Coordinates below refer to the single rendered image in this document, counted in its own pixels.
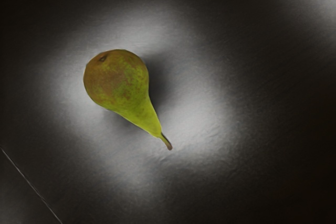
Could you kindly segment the green brown pear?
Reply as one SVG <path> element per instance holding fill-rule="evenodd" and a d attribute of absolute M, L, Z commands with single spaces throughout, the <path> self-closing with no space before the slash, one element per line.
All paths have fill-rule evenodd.
<path fill-rule="evenodd" d="M 149 96 L 149 72 L 139 56 L 124 49 L 101 52 L 86 64 L 83 84 L 97 105 L 161 139 L 168 150 L 173 149 L 162 133 Z"/>

